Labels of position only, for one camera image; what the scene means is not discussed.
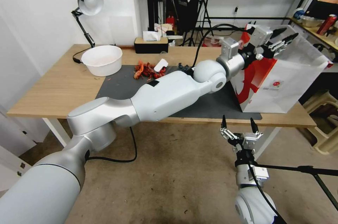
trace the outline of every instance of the lamp arm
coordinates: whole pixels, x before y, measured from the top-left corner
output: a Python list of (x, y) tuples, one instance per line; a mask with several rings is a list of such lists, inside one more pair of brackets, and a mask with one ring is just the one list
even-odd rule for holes
[(91, 46), (92, 48), (94, 48), (94, 47), (95, 47), (95, 41), (94, 41), (93, 38), (90, 36), (90, 34), (86, 32), (86, 30), (85, 30), (84, 27), (82, 26), (82, 24), (81, 24), (81, 22), (80, 22), (80, 20), (79, 20), (79, 16), (82, 15), (83, 13), (79, 12), (78, 10), (79, 10), (79, 8), (75, 9), (75, 10), (72, 11), (71, 13), (72, 13), (72, 15), (74, 16), (74, 18), (75, 18), (77, 24), (80, 26), (80, 28), (81, 28), (83, 34), (85, 35), (87, 41), (88, 41), (89, 44), (90, 44), (90, 46)]

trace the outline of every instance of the desk lamp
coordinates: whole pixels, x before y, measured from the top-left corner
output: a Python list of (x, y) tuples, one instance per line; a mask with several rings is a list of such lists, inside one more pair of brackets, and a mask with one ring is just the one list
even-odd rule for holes
[(73, 10), (71, 13), (74, 16), (74, 18), (76, 19), (76, 22), (79, 24), (81, 30), (83, 31), (87, 41), (89, 42), (90, 46), (92, 48), (95, 47), (95, 42), (92, 39), (92, 37), (90, 36), (90, 34), (88, 34), (85, 29), (83, 28), (80, 20), (79, 20), (79, 16), (82, 14), (85, 15), (95, 15), (98, 12), (101, 11), (102, 7), (103, 7), (103, 0), (77, 0), (77, 4), (78, 7)]

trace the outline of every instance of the red can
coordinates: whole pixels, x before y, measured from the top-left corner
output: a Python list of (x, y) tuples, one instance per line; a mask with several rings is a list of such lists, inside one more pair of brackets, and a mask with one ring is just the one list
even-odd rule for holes
[(337, 16), (335, 14), (330, 14), (323, 24), (319, 27), (317, 34), (323, 36), (327, 30), (335, 23)]

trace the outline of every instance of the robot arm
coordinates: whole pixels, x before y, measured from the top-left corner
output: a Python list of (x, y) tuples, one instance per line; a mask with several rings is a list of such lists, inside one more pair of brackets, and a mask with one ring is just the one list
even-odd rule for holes
[(120, 126), (159, 121), (220, 90), (232, 76), (264, 56), (255, 49), (267, 44), (272, 34), (258, 26), (245, 49), (238, 51), (237, 42), (225, 40), (217, 61), (201, 61), (193, 77), (175, 71), (143, 85), (130, 99), (99, 98), (71, 111), (67, 120), (72, 140), (62, 151), (37, 162), (0, 199), (1, 223), (64, 223), (83, 186), (86, 159), (116, 137), (112, 121)]

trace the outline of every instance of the beige carpet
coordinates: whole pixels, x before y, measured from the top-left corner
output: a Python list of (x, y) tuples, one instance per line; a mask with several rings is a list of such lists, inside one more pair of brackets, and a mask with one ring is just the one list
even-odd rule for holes
[[(137, 160), (88, 161), (83, 190), (66, 223), (239, 223), (234, 208), (235, 154), (218, 131), (218, 125), (138, 124)], [(132, 158), (129, 129), (117, 128), (117, 135), (99, 155)], [(50, 133), (21, 158), (34, 164), (58, 150), (61, 145)], [(338, 153), (321, 155), (298, 130), (283, 128), (259, 162), (338, 169)], [(288, 223), (337, 223), (337, 211), (310, 175), (280, 170), (269, 174), (264, 191)], [(322, 178), (338, 198), (338, 178)]]

